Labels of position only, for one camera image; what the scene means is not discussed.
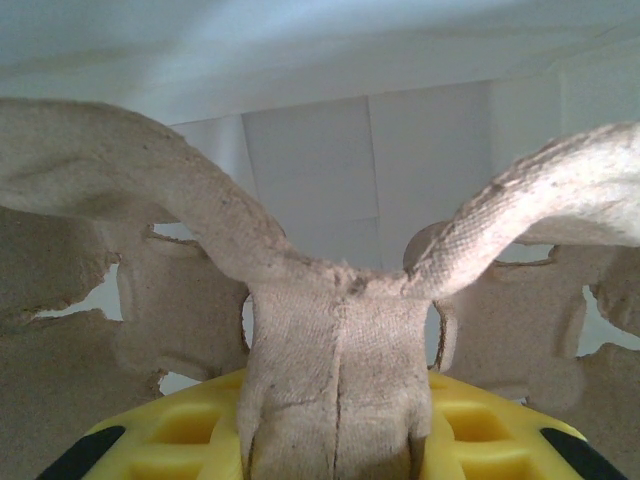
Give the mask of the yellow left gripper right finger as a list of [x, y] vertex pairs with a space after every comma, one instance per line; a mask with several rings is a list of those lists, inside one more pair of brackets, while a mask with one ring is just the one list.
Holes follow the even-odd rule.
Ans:
[[625, 480], [574, 427], [431, 372], [419, 480]]

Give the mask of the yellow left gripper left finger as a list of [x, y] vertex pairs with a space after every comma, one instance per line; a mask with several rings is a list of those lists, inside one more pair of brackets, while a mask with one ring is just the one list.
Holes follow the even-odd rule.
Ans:
[[37, 480], [243, 480], [236, 407], [244, 374], [238, 370], [100, 422]]

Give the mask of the single pulp cup carrier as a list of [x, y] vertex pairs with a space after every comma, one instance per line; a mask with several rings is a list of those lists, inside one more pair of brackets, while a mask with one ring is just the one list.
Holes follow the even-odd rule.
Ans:
[[248, 286], [254, 331], [237, 413], [246, 480], [415, 480], [431, 430], [429, 304], [518, 239], [640, 246], [640, 122], [516, 161], [393, 273], [299, 253], [179, 134], [104, 103], [0, 98], [0, 206], [177, 220]]

